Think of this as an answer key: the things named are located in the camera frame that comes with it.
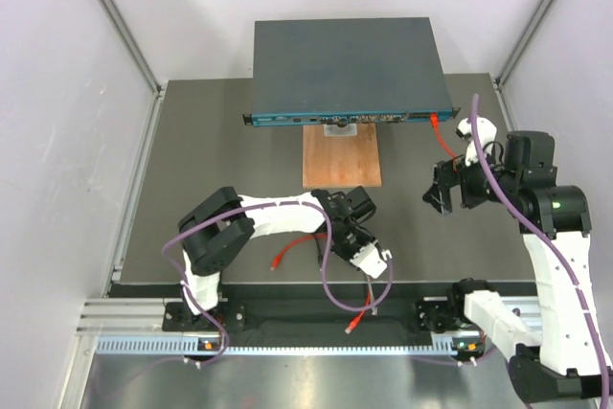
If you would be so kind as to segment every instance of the wooden board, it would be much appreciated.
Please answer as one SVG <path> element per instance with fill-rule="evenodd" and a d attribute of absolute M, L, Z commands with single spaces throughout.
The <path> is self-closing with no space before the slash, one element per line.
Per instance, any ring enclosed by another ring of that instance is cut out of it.
<path fill-rule="evenodd" d="M 375 124 L 358 124 L 355 136 L 325 136 L 321 125 L 303 132 L 303 187 L 380 187 Z"/>

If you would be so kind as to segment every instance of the white plastic part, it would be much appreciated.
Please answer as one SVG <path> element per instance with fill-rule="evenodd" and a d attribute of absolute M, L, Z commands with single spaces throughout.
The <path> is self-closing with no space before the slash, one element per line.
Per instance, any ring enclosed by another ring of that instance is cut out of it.
<path fill-rule="evenodd" d="M 188 279 L 188 286 L 190 287 L 193 297 L 204 310 L 208 311 L 211 308 L 215 308 L 219 302 L 217 287 L 219 286 L 220 273 L 217 272 L 213 275 L 207 275 L 206 277 L 199 277 L 192 273 L 190 258 L 185 251 L 183 251 L 183 259 L 185 260 L 185 275 Z M 196 308 L 190 298 L 186 296 L 185 300 L 192 313 L 194 315 L 199 315 L 200 310 Z"/>
<path fill-rule="evenodd" d="M 311 193 L 280 198 L 254 198 L 246 195 L 240 195 L 240 197 L 242 198 L 241 206 L 252 206 L 271 201 L 277 203 L 299 201 L 321 207 L 319 200 Z M 320 212 L 308 206 L 274 206 L 261 210 L 247 211 L 245 214 L 255 222 L 255 232 L 251 236 L 252 239 L 282 232 L 305 232 L 312 234 L 325 222 Z"/>
<path fill-rule="evenodd" d="M 464 315 L 488 335 L 507 361 L 515 355 L 517 344 L 541 345 L 540 334 L 530 330 L 497 292 L 483 290 L 466 294 Z"/>
<path fill-rule="evenodd" d="M 488 119 L 484 119 L 483 117 L 477 118 L 477 126 L 479 129 L 479 140 L 481 141 L 482 146 L 486 146 L 488 143 L 491 143 L 496 140 L 496 132 L 498 131 L 496 125 L 490 122 Z M 458 123 L 458 132 L 462 134 L 463 137 L 467 139 L 472 138 L 472 125 L 468 119 L 463 119 Z M 493 145 L 489 145 L 486 148 L 486 153 L 491 154 L 491 150 L 493 149 Z M 475 147 L 475 142 L 470 141 L 468 148 L 466 149 L 465 155 L 465 164 L 470 166 L 479 161 L 479 157 L 477 157 L 477 148 Z"/>
<path fill-rule="evenodd" d="M 373 278 L 379 278 L 387 268 L 387 264 L 381 259 L 378 250 L 372 243 L 362 246 L 350 262 Z"/>
<path fill-rule="evenodd" d="M 577 369 L 579 375 L 598 375 L 598 359 L 576 288 L 554 253 L 537 236 L 524 235 L 524 243 L 533 262 L 538 290 L 543 325 L 541 362 L 563 375 L 569 368 Z M 575 271 L 598 330 L 588 264 L 589 236 L 584 237 L 581 232 L 560 232 L 553 244 Z M 604 354 L 607 365 L 611 366 L 611 359 Z"/>

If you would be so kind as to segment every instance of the wooden block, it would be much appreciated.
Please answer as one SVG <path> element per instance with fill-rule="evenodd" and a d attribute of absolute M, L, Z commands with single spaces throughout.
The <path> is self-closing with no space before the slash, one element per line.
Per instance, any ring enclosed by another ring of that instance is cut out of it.
<path fill-rule="evenodd" d="M 375 124 L 358 124 L 355 136 L 325 136 L 322 125 L 303 132 L 303 187 L 381 187 Z"/>

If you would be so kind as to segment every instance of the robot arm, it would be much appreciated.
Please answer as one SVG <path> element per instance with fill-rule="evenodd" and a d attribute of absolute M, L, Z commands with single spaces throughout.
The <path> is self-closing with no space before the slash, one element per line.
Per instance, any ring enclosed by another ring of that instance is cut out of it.
<path fill-rule="evenodd" d="M 376 207 L 364 188 L 348 193 L 316 190 L 297 196 L 254 198 L 238 195 L 232 187 L 224 187 L 209 196 L 179 222 L 179 232 L 236 208 L 270 202 L 296 201 L 311 203 L 324 209 L 332 223 L 331 250 L 343 260 L 367 275 L 378 278 L 387 267 L 381 255 L 390 256 L 378 240 L 361 224 L 372 216 Z M 217 305 L 217 287 L 221 271 L 226 268 L 243 246 L 257 237 L 283 232 L 325 232 L 326 224 L 317 210 L 308 206 L 273 206 L 252 209 L 209 226 L 183 239 L 186 276 L 193 296 L 203 309 Z M 186 299 L 193 314 L 197 308 Z"/>
<path fill-rule="evenodd" d="M 542 132 L 511 132 L 504 162 L 496 164 L 491 156 L 493 125 L 483 120 L 479 119 L 479 135 L 486 138 L 484 146 L 489 146 L 486 154 L 494 177 L 511 203 L 553 240 L 576 272 L 587 305 L 595 312 L 588 270 L 591 222 L 587 200 L 577 187 L 556 185 L 554 139 Z M 458 131 L 470 139 L 467 126 L 462 121 Z M 476 162 L 472 142 L 466 156 L 435 166 L 434 183 L 423 200 L 442 215 L 451 213 L 450 189 L 455 186 L 461 188 L 464 208 L 498 201 Z M 509 361 L 513 387 L 525 402 L 598 397 L 601 371 L 577 289 L 551 249 L 521 224 L 519 231 L 534 267 L 542 334 L 530 330 L 503 304 L 491 284 L 483 281 L 454 284 L 448 295 L 450 314 L 488 335 Z M 606 354 L 605 359 L 610 373 Z"/>

